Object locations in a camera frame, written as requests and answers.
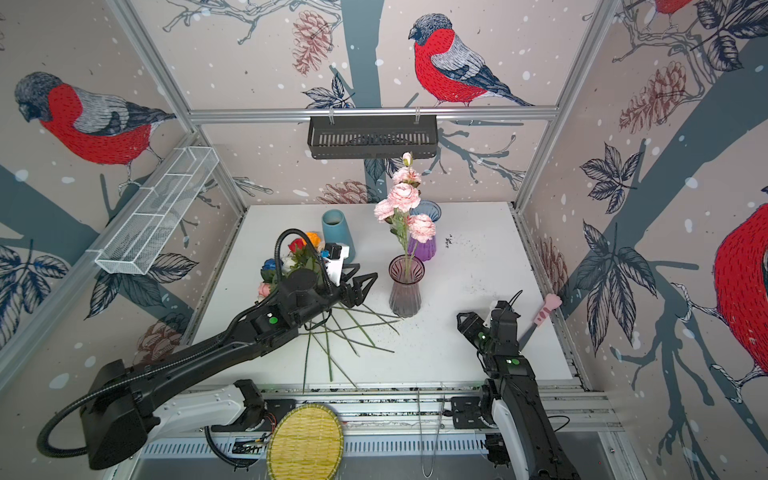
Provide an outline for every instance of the purple vase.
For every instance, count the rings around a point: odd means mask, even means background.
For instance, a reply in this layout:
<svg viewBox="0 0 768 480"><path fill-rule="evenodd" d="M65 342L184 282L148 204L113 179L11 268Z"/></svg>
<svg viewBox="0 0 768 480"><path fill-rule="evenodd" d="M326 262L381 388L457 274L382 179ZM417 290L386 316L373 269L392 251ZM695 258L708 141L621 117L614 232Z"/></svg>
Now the purple vase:
<svg viewBox="0 0 768 480"><path fill-rule="evenodd" d="M440 220L440 216L442 215L442 210L440 210L440 206L435 202L422 200L418 207L411 209L411 215L420 214L428 215L429 218L432 219L432 222L437 223L437 220ZM435 241L435 237L430 238L425 243L419 243L414 239L409 240L408 251L413 252L414 247L416 248L414 256L422 262L429 260L435 256L435 253L437 253L437 242Z"/></svg>

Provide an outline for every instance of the pink carnation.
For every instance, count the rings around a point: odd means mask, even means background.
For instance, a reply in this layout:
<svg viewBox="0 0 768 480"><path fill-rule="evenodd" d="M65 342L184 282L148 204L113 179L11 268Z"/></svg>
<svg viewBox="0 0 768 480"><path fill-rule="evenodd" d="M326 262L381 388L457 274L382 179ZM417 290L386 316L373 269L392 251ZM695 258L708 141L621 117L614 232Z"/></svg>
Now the pink carnation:
<svg viewBox="0 0 768 480"><path fill-rule="evenodd" d="M403 167L392 175L392 182L394 184L414 184L414 187L418 187L422 182L422 176L411 167Z"/></svg>
<svg viewBox="0 0 768 480"><path fill-rule="evenodd" d="M379 222L383 222L384 219L395 214L395 207L389 202L389 199L385 198L376 204L376 208L373 209L373 214L376 215Z"/></svg>
<svg viewBox="0 0 768 480"><path fill-rule="evenodd" d="M387 196L389 203L398 210L408 213L412 208L416 208L419 202L419 191L409 184L397 184L389 191Z"/></svg>
<svg viewBox="0 0 768 480"><path fill-rule="evenodd" d="M419 243L426 243L435 236L435 224L429 215L411 215L408 217L408 231Z"/></svg>

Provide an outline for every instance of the red rose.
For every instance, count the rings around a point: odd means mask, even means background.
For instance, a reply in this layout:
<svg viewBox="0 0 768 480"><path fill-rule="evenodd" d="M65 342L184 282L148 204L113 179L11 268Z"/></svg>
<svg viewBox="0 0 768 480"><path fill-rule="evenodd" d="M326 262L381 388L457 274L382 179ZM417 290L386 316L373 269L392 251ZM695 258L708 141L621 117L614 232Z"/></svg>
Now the red rose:
<svg viewBox="0 0 768 480"><path fill-rule="evenodd" d="M288 248L290 248L291 252L296 253L297 251L303 249L305 246L306 246L306 243L304 242L304 240L297 238L290 243Z"/></svg>

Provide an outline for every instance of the pink handle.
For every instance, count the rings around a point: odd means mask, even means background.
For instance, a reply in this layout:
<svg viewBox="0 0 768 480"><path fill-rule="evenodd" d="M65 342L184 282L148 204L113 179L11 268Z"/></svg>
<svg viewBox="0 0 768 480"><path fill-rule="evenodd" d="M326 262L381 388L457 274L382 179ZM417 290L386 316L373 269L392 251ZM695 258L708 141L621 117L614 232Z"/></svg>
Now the pink handle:
<svg viewBox="0 0 768 480"><path fill-rule="evenodd" d="M533 320L533 323L535 323L537 326L540 326L549 318L549 314L552 313L552 310L558 308L562 304L563 301L560 300L559 296L555 295L554 293L548 293L544 298L544 306L541 308L541 310L539 310L538 315Z"/></svg>

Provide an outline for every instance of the black metal basket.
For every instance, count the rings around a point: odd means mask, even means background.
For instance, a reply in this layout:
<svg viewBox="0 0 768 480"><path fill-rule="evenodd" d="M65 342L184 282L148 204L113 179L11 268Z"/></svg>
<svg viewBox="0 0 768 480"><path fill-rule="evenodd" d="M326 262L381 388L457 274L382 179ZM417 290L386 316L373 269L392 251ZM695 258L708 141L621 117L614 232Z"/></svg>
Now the black metal basket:
<svg viewBox="0 0 768 480"><path fill-rule="evenodd" d="M411 152L414 158L437 155L437 117L421 115L366 115L310 119L307 144L312 157L397 158Z"/></svg>

